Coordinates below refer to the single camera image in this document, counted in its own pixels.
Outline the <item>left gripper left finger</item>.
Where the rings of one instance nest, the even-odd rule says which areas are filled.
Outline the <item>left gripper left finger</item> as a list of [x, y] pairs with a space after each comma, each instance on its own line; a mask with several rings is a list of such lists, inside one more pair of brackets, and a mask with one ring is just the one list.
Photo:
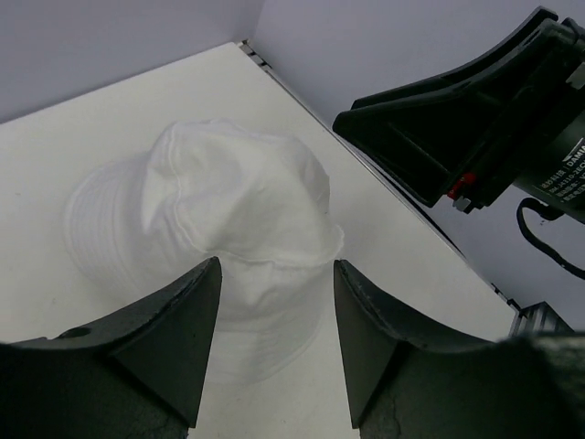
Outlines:
[[221, 265], [52, 339], [50, 428], [191, 428], [217, 321]]

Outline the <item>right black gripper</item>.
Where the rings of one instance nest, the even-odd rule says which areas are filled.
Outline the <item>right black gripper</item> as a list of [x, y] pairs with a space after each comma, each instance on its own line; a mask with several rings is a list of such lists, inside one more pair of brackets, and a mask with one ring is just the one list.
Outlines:
[[540, 6], [479, 58], [354, 101], [333, 130], [427, 207], [468, 213], [515, 186], [580, 211], [584, 29]]

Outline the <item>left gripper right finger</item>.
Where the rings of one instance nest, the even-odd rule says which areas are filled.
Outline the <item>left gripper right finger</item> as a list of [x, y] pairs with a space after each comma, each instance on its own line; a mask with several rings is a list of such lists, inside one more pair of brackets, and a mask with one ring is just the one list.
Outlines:
[[381, 386], [413, 349], [464, 352], [490, 344], [383, 291], [347, 260], [334, 263], [335, 318], [351, 424], [361, 426]]

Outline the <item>white bucket hat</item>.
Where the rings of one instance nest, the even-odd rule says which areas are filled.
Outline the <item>white bucket hat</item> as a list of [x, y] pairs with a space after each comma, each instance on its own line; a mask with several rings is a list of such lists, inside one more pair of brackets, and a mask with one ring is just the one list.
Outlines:
[[207, 379], [246, 384], [314, 341], [344, 247], [329, 205], [328, 175], [300, 140], [229, 120], [179, 122], [78, 185], [64, 238], [89, 279], [128, 300], [218, 258]]

